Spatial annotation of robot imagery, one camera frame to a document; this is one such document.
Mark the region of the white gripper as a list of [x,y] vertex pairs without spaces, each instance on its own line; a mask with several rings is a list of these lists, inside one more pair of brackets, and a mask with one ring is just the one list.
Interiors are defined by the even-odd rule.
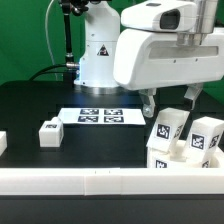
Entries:
[[126,29],[117,42],[113,76],[120,86],[140,90],[145,117],[154,115],[160,87],[189,84],[184,105],[193,110],[202,83],[224,76],[224,29],[216,28],[195,47],[178,46],[175,33]]

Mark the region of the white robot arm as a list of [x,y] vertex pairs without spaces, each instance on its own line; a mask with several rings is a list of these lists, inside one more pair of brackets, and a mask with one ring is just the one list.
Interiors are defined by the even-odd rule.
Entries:
[[117,13],[91,1],[85,13],[81,87],[98,93],[137,90],[154,114],[161,87],[186,85],[193,107],[203,84],[224,77],[224,28],[214,26],[219,0],[146,0]]

